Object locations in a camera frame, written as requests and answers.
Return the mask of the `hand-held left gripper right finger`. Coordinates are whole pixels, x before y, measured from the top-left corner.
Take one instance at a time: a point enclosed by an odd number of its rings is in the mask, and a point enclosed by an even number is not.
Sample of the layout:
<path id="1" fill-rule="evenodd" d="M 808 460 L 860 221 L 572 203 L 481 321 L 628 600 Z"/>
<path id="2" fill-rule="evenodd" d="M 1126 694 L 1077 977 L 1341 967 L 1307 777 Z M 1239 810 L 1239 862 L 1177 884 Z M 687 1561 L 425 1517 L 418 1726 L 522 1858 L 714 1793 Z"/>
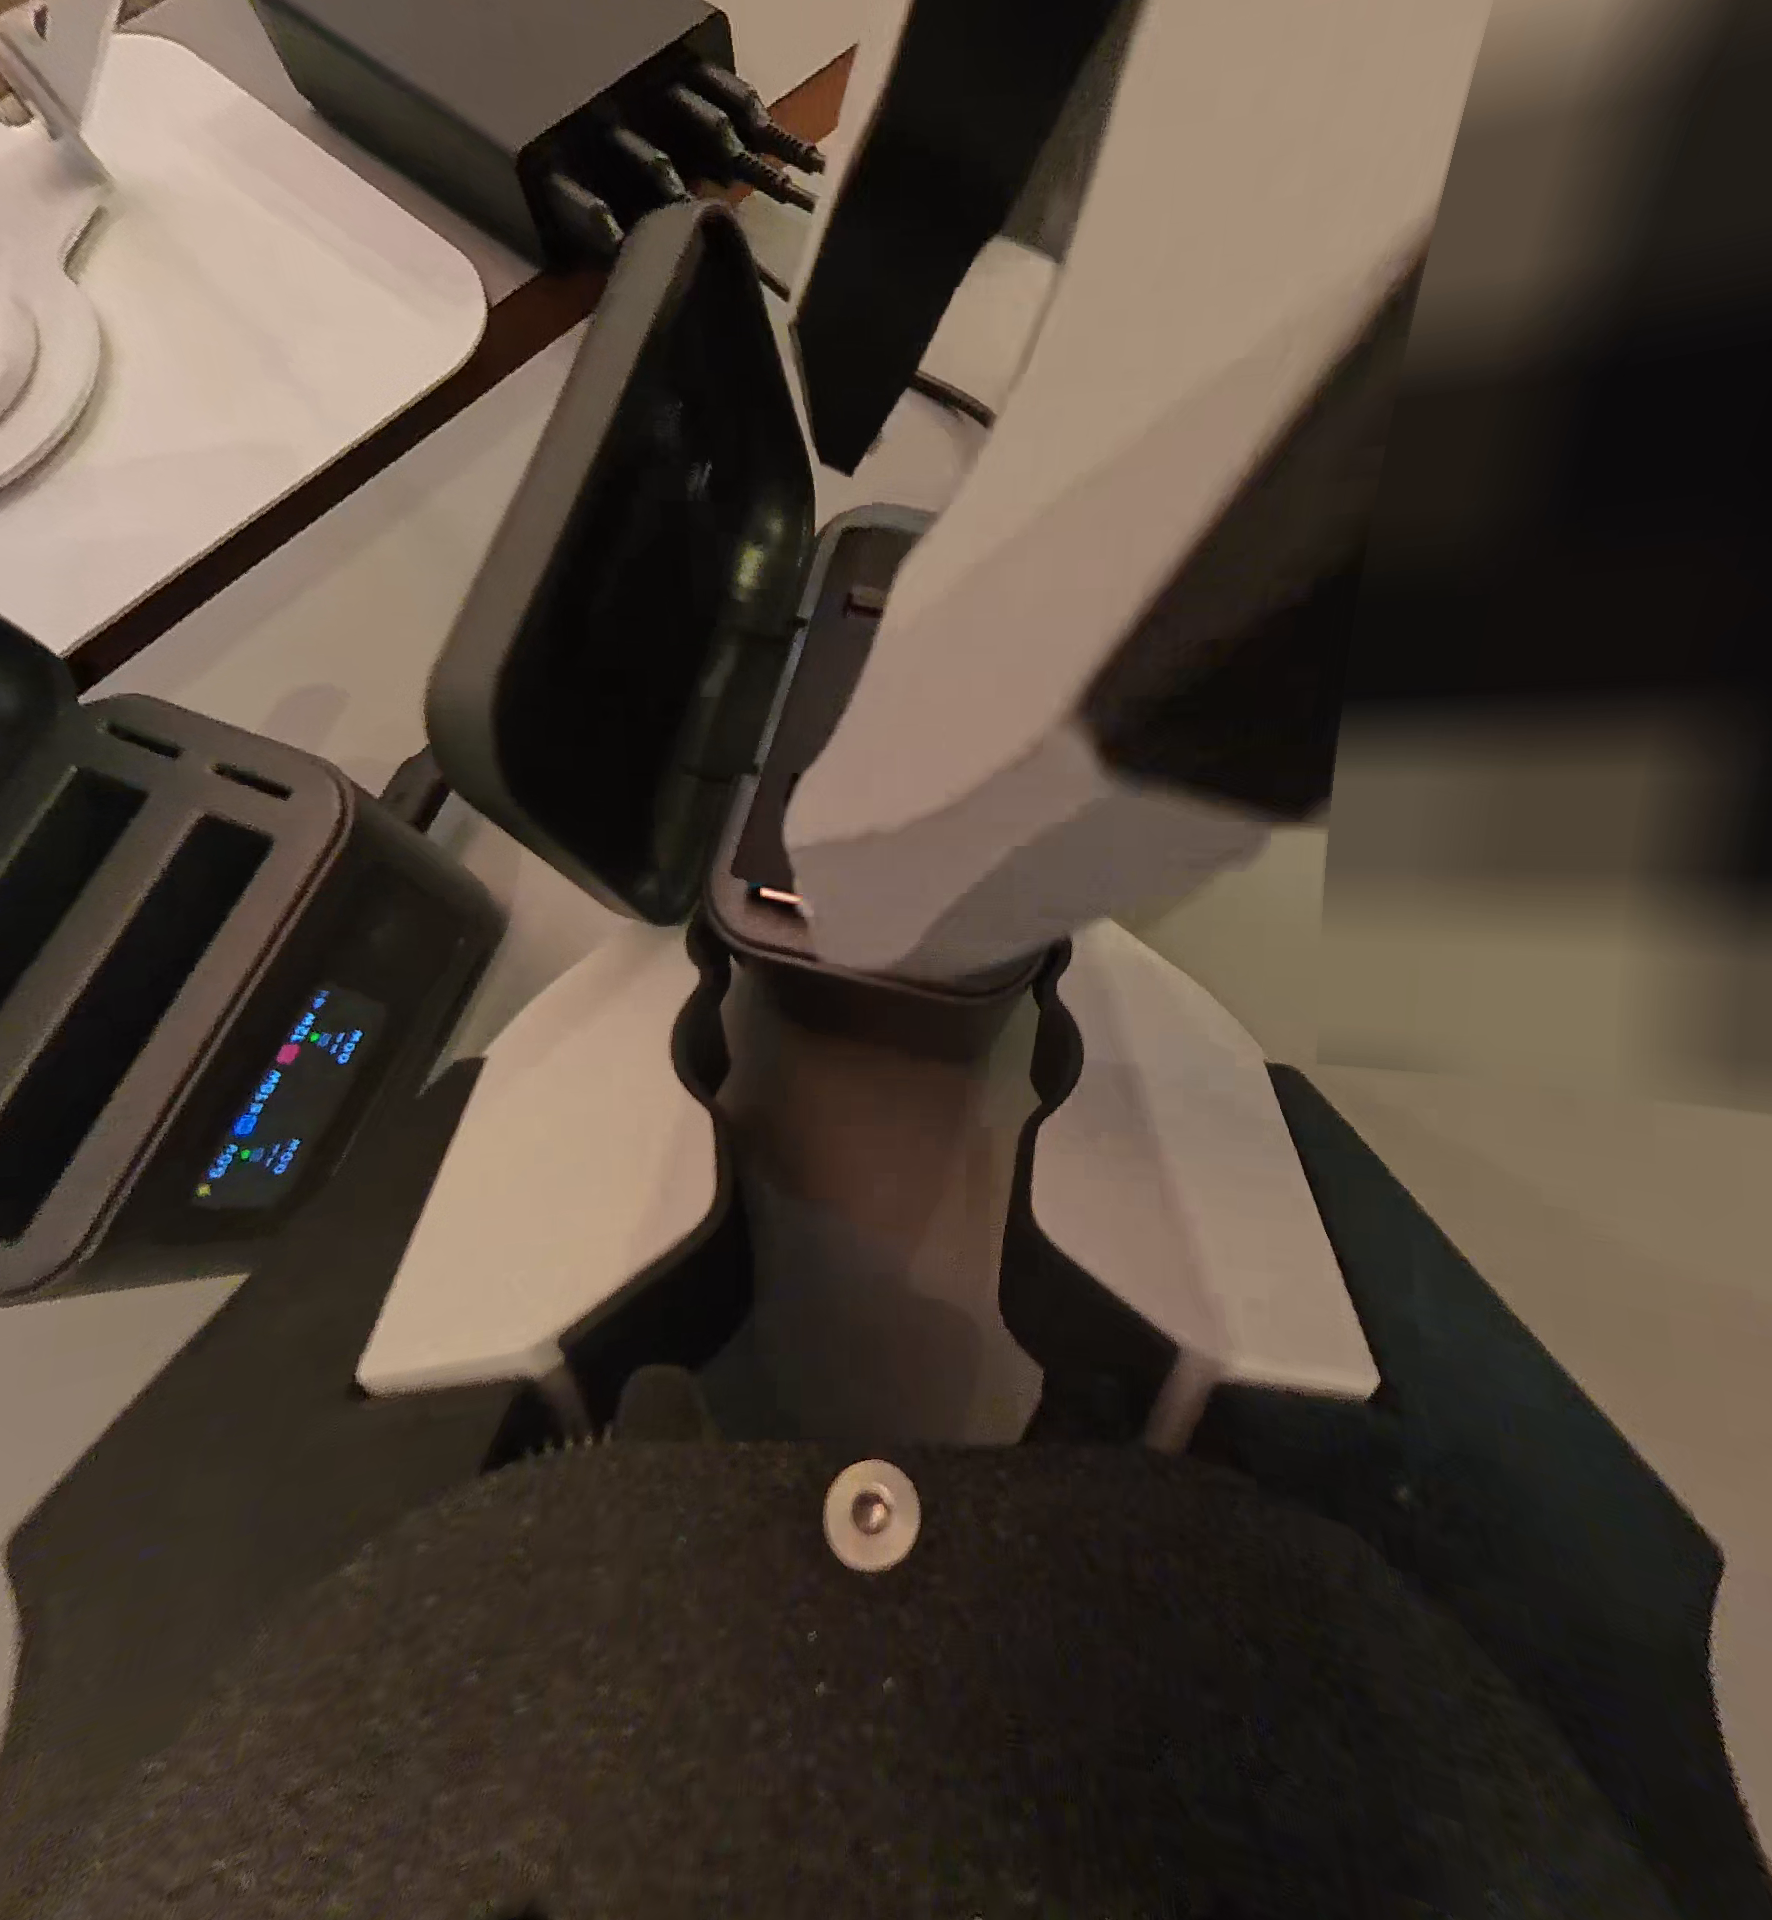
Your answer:
<path id="1" fill-rule="evenodd" d="M 1113 922 L 1034 980 L 1001 1320 L 1042 1419 L 1200 1419 L 1248 1386 L 1370 1405 L 1360 1331 L 1267 1058 Z"/>

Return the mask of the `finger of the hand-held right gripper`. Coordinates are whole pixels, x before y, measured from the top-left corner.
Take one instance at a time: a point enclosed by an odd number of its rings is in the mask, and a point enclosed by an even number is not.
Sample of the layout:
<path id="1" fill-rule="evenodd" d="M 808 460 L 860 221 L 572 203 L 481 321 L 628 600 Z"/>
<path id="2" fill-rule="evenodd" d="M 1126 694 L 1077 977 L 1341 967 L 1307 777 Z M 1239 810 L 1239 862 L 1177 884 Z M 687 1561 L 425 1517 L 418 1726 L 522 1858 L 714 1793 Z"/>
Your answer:
<path id="1" fill-rule="evenodd" d="M 1111 768 L 1101 669 L 1422 272 L 1488 4 L 1140 4 L 1065 255 L 783 812 L 824 967 L 955 983 L 1282 827 Z"/>
<path id="2" fill-rule="evenodd" d="M 791 301 L 814 453 L 851 475 L 1068 131 L 1104 121 L 1140 4 L 904 4 L 855 67 L 850 148 Z"/>

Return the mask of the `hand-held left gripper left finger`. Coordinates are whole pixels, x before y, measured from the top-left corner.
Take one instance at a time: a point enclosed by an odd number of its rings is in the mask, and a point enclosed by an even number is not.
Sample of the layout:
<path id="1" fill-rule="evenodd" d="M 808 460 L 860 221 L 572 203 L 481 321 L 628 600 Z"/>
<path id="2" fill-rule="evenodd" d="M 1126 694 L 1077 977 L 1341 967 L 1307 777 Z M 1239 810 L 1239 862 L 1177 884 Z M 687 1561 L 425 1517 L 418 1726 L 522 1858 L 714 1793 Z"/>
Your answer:
<path id="1" fill-rule="evenodd" d="M 694 1370 L 729 1337 L 737 1308 L 674 1305 L 732 1207 L 729 983 L 706 922 L 628 924 L 489 1043 L 359 1354 L 372 1400 L 543 1383 L 614 1405 L 640 1366 Z"/>

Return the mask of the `black battery charger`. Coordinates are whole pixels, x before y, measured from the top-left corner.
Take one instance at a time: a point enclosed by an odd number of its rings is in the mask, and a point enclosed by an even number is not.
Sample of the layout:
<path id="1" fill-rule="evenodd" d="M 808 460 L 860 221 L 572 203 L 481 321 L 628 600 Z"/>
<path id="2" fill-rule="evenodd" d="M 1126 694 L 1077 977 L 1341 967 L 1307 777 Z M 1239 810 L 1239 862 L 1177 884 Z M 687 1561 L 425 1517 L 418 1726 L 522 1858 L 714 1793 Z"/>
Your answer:
<path id="1" fill-rule="evenodd" d="M 737 1315 L 696 1369 L 640 1366 L 622 1394 L 648 1369 L 724 1370 L 732 1425 L 860 1453 L 1006 1446 L 1042 1403 L 999 1314 L 1011 1177 L 960 1278 L 906 1276 L 831 1209 L 763 1246 L 722 1108 L 732 1071 L 755 1075 L 750 1049 L 732 1049 L 732 987 L 770 1038 L 913 1061 L 960 1094 L 1054 954 L 955 983 L 842 974 L 814 960 L 805 924 L 750 914 L 737 888 L 783 876 L 778 814 L 927 525 L 870 508 L 821 528 L 750 246 L 724 210 L 665 210 L 619 256 L 425 688 L 455 797 L 619 930 L 706 922 L 732 961 L 714 1099 L 732 1207 L 677 1268 L 674 1305 Z M 556 1405 L 591 1432 L 619 1400 Z"/>
<path id="2" fill-rule="evenodd" d="M 434 794 L 0 617 L 0 1308 L 245 1276 L 418 1094 L 506 924 Z"/>

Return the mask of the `black usb hub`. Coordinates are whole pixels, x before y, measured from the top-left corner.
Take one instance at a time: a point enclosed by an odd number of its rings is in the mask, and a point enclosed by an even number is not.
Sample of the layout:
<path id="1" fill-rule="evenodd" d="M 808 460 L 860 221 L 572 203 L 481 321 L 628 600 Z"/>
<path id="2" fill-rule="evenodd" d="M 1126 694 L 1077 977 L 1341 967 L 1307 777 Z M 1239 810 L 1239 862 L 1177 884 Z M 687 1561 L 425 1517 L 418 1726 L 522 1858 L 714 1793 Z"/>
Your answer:
<path id="1" fill-rule="evenodd" d="M 470 224 L 543 259 L 543 175 L 581 124 L 696 63 L 737 69 L 714 4 L 257 4 L 281 69 L 340 134 Z"/>

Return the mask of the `white stand base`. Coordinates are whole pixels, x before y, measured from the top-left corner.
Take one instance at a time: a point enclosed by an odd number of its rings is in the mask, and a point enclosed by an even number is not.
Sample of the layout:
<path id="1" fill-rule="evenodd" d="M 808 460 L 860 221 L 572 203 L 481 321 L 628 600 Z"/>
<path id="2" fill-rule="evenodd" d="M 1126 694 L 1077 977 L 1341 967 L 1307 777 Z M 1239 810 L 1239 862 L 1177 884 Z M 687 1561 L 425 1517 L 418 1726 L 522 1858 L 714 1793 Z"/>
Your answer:
<path id="1" fill-rule="evenodd" d="M 64 658 L 398 422 L 487 329 L 471 259 L 198 53 L 112 36 L 70 436 L 0 489 L 0 617 Z"/>

